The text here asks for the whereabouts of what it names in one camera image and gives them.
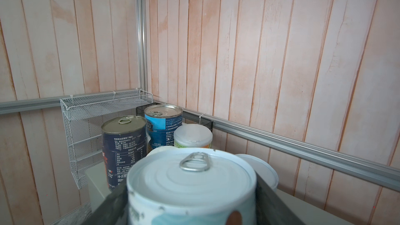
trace dark blue can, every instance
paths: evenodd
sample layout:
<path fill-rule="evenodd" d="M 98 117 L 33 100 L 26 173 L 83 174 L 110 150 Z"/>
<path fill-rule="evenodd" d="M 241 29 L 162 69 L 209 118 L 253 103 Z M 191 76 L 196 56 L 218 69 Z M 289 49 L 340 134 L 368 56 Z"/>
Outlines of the dark blue can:
<path fill-rule="evenodd" d="M 150 148 L 174 145 L 174 131 L 182 125 L 182 108 L 172 104 L 149 106 L 144 110 Z"/>
<path fill-rule="evenodd" d="M 133 164 L 146 156 L 146 120 L 137 116 L 113 118 L 103 123 L 102 130 L 107 183 L 113 190 Z"/>

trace gray floor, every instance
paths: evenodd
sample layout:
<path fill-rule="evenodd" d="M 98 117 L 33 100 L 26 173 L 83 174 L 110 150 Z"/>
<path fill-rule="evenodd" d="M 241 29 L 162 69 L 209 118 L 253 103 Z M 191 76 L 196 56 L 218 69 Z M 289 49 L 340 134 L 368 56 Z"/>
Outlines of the gray floor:
<path fill-rule="evenodd" d="M 51 225 L 78 225 L 92 214 L 90 202 L 87 202 L 69 214 L 61 217 Z"/>

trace wood panel wall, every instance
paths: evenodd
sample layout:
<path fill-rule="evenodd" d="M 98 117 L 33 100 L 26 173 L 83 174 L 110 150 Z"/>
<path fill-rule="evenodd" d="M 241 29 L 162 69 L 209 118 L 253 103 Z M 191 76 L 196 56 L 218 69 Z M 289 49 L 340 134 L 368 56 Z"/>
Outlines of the wood panel wall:
<path fill-rule="evenodd" d="M 400 0 L 147 0 L 160 100 L 400 167 Z M 400 193 L 214 130 L 278 188 L 354 224 L 399 224 Z"/>
<path fill-rule="evenodd" d="M 0 0 L 0 101 L 138 87 L 135 0 Z M 0 224 L 50 224 L 89 201 L 60 108 L 0 115 Z"/>

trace white wire rack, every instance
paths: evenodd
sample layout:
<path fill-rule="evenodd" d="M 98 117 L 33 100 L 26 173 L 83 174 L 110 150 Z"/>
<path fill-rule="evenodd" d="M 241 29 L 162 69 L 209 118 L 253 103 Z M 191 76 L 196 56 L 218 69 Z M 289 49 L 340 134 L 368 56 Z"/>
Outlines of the white wire rack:
<path fill-rule="evenodd" d="M 103 161 L 101 125 L 114 117 L 136 115 L 136 107 L 152 102 L 153 94 L 141 89 L 60 99 L 71 172 L 79 189 L 87 184 L 85 170 Z"/>

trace pull tab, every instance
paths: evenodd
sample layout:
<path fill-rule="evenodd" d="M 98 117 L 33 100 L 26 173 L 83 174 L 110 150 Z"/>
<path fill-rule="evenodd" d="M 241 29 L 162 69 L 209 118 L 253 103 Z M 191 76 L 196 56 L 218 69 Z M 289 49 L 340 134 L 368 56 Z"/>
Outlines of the pull tab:
<path fill-rule="evenodd" d="M 159 112 L 159 111 L 155 111 L 155 112 L 150 112 L 149 115 L 151 115 L 151 116 L 153 116 L 153 117 L 158 117 L 158 116 L 161 116 L 162 113 Z"/>
<path fill-rule="evenodd" d="M 185 166 L 185 163 L 190 162 L 190 161 L 200 161 L 200 162 L 204 162 L 206 165 L 203 167 L 200 167 L 200 168 Z M 185 159 L 183 159 L 179 163 L 179 167 L 181 169 L 187 170 L 187 171 L 202 172 L 202 171 L 206 171 L 210 168 L 210 160 L 208 159 L 208 154 L 203 153 L 203 152 L 194 152 L 194 153 L 188 155 Z"/>
<path fill-rule="evenodd" d="M 120 123 L 120 124 L 126 124 L 126 123 L 130 123 L 132 121 L 132 118 L 131 117 L 123 117 L 123 118 L 121 118 L 119 121 L 118 121 L 118 123 Z"/>

